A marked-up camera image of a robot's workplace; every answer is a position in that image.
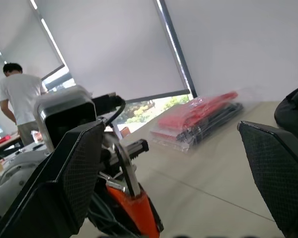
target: clear plastic packaging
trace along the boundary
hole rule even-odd
[[[236,117],[254,108],[259,99],[249,89],[198,97],[163,113],[150,130],[151,140],[187,152]]]
[[[31,131],[31,135],[33,136],[33,140],[36,144],[43,141],[43,137],[40,132],[33,130],[33,131]]]

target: black bag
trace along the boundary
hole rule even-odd
[[[298,88],[277,106],[275,120],[278,126],[298,138]]]

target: trees outside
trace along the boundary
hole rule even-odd
[[[160,113],[168,110],[174,105],[184,104],[189,101],[187,95],[171,97],[162,107],[155,108],[153,101],[131,103],[126,105],[125,110],[117,118],[117,124],[148,122]]]
[[[187,95],[172,97],[170,101],[164,105],[163,110],[166,111],[169,108],[173,107],[174,105],[185,104],[188,101],[189,101],[189,97]]]

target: khaki pants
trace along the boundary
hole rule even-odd
[[[22,125],[18,125],[19,134],[24,146],[27,146],[34,142],[33,136],[31,135],[31,131],[36,130],[39,131],[38,124],[35,121],[28,122]]]

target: desk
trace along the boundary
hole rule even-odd
[[[191,238],[283,237],[254,183],[236,129],[241,119],[276,126],[277,105],[260,104],[218,130],[188,155],[149,141],[149,152],[134,161],[138,166],[137,178],[163,221],[162,238],[180,234]],[[155,121],[124,138],[123,143],[148,139]],[[94,238],[98,234],[86,221],[77,237]]]
[[[9,140],[0,144],[0,151],[5,150],[6,148],[16,144],[17,142],[21,142],[20,136],[18,134],[12,135]]]

